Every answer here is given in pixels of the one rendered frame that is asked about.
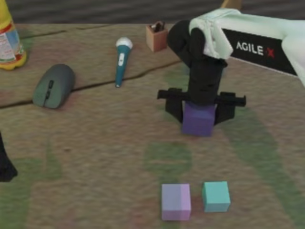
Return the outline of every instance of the black computer mouse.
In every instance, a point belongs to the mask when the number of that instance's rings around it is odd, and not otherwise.
[[[36,86],[33,103],[47,108],[64,104],[75,85],[74,71],[65,64],[52,66]]]

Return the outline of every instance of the turquoise block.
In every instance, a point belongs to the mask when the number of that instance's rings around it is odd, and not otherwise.
[[[202,196],[205,212],[226,212],[231,204],[226,181],[205,182]]]

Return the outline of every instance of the purple cube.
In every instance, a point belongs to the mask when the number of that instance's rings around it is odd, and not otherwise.
[[[162,185],[162,220],[186,221],[191,215],[189,184]]]
[[[197,106],[185,102],[182,132],[187,135],[210,137],[215,122],[215,105]]]

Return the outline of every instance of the yellow bottle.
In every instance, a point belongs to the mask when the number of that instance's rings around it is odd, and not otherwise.
[[[5,0],[0,0],[0,68],[13,70],[26,61],[26,52]]]

